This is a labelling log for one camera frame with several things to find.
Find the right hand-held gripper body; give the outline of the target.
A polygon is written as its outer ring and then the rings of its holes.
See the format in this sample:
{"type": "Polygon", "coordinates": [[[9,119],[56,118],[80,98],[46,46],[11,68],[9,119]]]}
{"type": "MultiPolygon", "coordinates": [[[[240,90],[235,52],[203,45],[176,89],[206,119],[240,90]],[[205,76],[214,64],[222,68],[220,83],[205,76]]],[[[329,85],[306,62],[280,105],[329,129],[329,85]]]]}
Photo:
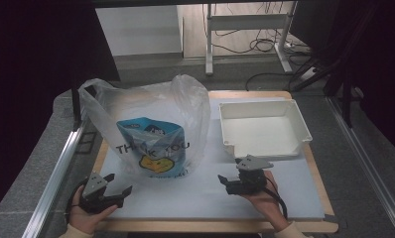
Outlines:
{"type": "Polygon", "coordinates": [[[247,155],[242,158],[238,169],[239,194],[253,194],[259,192],[267,184],[264,169],[273,168],[274,165],[265,159],[247,155]]]}

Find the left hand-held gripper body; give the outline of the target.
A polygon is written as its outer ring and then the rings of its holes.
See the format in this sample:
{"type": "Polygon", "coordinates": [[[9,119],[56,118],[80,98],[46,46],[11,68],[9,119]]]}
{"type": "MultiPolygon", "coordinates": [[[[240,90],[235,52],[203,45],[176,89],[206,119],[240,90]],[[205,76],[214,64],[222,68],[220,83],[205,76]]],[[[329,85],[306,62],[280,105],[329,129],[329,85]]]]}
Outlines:
{"type": "Polygon", "coordinates": [[[116,195],[105,196],[103,189],[105,180],[100,174],[93,172],[88,178],[81,182],[83,192],[80,197],[79,206],[87,213],[100,213],[106,208],[117,205],[123,206],[124,200],[117,200],[116,195]]]}

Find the blue snack pouch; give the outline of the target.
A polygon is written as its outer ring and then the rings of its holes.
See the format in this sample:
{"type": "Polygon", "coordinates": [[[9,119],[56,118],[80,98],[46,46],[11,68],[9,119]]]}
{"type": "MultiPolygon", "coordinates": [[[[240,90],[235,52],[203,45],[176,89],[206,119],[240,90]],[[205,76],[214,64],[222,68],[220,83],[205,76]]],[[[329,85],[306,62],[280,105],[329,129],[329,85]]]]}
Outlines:
{"type": "Polygon", "coordinates": [[[147,117],[118,121],[116,126],[148,177],[176,178],[186,171],[190,143],[182,126],[147,117]]]}

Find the clear printed plastic bag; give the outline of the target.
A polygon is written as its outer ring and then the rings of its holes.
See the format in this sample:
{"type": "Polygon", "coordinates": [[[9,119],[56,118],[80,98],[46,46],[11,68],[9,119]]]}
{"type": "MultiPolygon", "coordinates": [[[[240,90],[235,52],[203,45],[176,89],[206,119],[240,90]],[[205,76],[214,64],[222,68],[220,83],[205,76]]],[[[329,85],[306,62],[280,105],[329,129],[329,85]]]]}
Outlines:
{"type": "Polygon", "coordinates": [[[199,166],[209,128],[210,103],[208,91],[195,78],[183,74],[168,82],[129,89],[96,78],[81,85],[78,93],[88,117],[119,158],[126,174],[148,177],[141,172],[116,123],[141,117],[184,128],[190,146],[186,149],[186,171],[177,178],[191,174],[199,166]]]}

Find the person's right hand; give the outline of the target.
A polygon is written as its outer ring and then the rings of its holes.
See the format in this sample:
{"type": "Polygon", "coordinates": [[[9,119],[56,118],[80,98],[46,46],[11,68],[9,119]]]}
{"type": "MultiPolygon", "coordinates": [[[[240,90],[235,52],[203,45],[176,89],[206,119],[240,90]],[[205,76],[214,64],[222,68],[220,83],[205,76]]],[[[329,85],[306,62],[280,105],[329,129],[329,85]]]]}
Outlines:
{"type": "MultiPolygon", "coordinates": [[[[264,174],[265,178],[267,178],[266,189],[278,196],[277,184],[272,173],[270,171],[264,171],[264,174]]],[[[289,226],[287,219],[281,212],[279,201],[270,194],[261,191],[252,195],[241,196],[247,199],[270,222],[275,232],[280,232],[289,226]]]]}

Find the person's left hand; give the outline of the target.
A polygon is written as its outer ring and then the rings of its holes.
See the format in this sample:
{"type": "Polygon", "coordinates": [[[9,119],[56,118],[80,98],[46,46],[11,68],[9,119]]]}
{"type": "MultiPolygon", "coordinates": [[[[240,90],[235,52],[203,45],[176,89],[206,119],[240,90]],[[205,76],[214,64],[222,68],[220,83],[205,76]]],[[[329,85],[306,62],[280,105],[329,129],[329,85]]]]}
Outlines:
{"type": "Polygon", "coordinates": [[[69,224],[82,232],[93,234],[97,225],[104,218],[112,214],[118,208],[118,206],[112,205],[106,208],[105,210],[101,211],[100,213],[89,214],[79,206],[79,201],[82,192],[83,192],[83,186],[81,185],[76,190],[73,199],[70,203],[69,224]]]}

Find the white plastic bin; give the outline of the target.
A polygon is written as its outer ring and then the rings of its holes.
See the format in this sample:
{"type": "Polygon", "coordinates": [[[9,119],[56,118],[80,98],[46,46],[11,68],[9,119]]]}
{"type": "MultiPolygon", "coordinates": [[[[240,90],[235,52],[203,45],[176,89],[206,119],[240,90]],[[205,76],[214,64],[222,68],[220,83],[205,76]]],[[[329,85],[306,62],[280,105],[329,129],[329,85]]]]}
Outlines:
{"type": "Polygon", "coordinates": [[[298,156],[313,137],[297,102],[228,102],[219,104],[222,142],[235,158],[298,156]]]}

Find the pale blue table mat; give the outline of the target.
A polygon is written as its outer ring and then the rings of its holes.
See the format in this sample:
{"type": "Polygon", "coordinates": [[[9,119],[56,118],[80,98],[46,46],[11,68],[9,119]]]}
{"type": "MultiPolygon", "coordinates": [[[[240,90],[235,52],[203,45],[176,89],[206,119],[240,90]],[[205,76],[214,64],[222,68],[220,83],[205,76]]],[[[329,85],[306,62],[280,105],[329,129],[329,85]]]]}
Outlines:
{"type": "Polygon", "coordinates": [[[108,193],[133,187],[115,218],[127,219],[256,219],[260,214],[242,197],[229,195],[219,182],[238,178],[235,159],[263,158],[279,186],[288,217],[320,220],[325,217],[318,190],[303,148],[312,136],[293,99],[213,98],[211,118],[199,166],[184,178],[130,176],[111,150],[100,173],[114,173],[108,193]]]}

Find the black metal stand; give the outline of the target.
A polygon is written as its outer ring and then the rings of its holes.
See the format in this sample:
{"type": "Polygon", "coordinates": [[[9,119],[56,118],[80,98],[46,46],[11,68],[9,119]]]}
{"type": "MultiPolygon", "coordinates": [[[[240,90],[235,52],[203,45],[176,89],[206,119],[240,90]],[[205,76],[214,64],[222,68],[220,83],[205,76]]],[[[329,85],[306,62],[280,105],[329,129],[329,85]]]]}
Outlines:
{"type": "Polygon", "coordinates": [[[73,113],[72,130],[75,132],[79,129],[81,124],[80,100],[79,100],[78,90],[75,86],[73,86],[70,91],[72,97],[72,113],[73,113]]]}

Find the white power strip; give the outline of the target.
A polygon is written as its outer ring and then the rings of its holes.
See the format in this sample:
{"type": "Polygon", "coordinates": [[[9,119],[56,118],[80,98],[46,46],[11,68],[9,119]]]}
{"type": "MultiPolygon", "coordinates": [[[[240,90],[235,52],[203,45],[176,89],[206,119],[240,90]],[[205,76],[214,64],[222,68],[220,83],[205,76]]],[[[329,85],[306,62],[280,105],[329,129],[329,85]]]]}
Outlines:
{"type": "Polygon", "coordinates": [[[318,69],[314,66],[311,66],[306,72],[304,72],[300,77],[299,80],[305,81],[317,73],[318,69]]]}

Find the dark curtain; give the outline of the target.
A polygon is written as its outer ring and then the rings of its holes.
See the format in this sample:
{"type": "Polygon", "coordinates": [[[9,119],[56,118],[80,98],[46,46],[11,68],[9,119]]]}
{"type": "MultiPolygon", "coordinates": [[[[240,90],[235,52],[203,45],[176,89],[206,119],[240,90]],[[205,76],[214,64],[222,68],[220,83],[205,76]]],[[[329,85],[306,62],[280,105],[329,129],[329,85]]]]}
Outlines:
{"type": "Polygon", "coordinates": [[[291,34],[331,64],[371,2],[377,8],[348,64],[352,85],[363,93],[361,108],[395,147],[395,0],[300,0],[291,34]]]}
{"type": "Polygon", "coordinates": [[[0,202],[55,98],[117,70],[93,0],[0,0],[0,202]]]}

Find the white partition panel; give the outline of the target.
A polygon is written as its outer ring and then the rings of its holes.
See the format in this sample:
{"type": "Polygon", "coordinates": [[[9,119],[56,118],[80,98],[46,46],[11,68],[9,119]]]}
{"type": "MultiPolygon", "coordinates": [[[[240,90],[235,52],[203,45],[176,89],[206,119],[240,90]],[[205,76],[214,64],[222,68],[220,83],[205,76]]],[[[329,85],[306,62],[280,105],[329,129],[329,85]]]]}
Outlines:
{"type": "Polygon", "coordinates": [[[178,7],[121,7],[95,10],[116,56],[179,54],[183,51],[178,7]]]}

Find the aluminium rail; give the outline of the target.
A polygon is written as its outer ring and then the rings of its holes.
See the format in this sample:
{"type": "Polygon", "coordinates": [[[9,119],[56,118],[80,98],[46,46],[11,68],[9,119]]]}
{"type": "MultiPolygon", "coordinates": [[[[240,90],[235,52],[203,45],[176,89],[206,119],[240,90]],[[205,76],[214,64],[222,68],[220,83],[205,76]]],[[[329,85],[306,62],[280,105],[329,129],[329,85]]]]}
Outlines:
{"type": "Polygon", "coordinates": [[[65,177],[71,158],[74,155],[77,143],[83,133],[84,127],[85,122],[81,121],[78,124],[77,129],[69,133],[65,146],[59,156],[53,172],[51,173],[50,179],[45,186],[44,192],[39,199],[31,219],[28,222],[22,238],[38,238],[40,235],[65,177]]]}
{"type": "Polygon", "coordinates": [[[353,150],[356,158],[358,159],[360,166],[362,167],[367,179],[376,193],[377,198],[381,202],[386,214],[395,228],[395,197],[387,188],[382,177],[379,175],[378,170],[374,167],[370,157],[355,134],[355,131],[344,121],[342,117],[342,110],[340,109],[338,102],[330,97],[326,98],[326,102],[328,103],[329,108],[334,115],[335,120],[344,137],[346,138],[350,148],[353,150]]]}

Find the dark square floor frame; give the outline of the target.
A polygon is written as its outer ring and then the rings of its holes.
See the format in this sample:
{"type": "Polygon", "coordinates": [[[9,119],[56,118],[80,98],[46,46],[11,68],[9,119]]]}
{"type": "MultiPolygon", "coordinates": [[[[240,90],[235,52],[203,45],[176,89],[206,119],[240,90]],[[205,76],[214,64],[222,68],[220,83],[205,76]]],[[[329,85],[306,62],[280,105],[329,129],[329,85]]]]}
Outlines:
{"type": "Polygon", "coordinates": [[[86,132],[82,134],[78,141],[75,152],[81,155],[90,154],[94,146],[95,138],[95,132],[86,132]]]}

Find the white metal desk frame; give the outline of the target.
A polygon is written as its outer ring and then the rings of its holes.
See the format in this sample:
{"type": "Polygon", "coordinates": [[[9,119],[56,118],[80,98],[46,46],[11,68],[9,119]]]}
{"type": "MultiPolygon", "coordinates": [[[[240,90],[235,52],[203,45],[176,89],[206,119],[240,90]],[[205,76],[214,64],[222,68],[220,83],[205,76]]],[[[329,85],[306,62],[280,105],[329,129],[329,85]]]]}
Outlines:
{"type": "Polygon", "coordinates": [[[212,32],[230,30],[281,30],[281,38],[274,44],[274,49],[284,72],[290,74],[292,68],[284,47],[297,5],[297,1],[292,1],[286,14],[216,16],[211,14],[211,5],[207,4],[205,74],[213,75],[212,32]]]}

